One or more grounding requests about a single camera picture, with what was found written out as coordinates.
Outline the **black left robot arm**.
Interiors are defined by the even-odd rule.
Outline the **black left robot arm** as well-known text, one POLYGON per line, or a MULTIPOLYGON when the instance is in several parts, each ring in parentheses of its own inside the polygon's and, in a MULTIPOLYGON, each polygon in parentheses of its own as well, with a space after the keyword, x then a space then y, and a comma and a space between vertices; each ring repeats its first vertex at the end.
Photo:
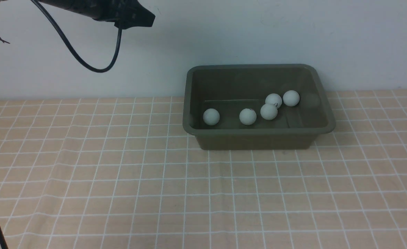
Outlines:
POLYGON ((137 0, 39 0, 96 21, 113 22, 123 30, 131 27, 152 27, 155 15, 137 0))

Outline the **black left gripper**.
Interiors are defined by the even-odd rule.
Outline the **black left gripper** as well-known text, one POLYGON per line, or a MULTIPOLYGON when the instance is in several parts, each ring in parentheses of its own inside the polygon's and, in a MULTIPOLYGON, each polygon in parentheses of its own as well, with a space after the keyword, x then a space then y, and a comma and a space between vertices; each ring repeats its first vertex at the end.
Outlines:
POLYGON ((89 7, 94 9, 92 19, 113 22, 122 29, 152 27, 156 17, 138 0, 90 0, 89 7))

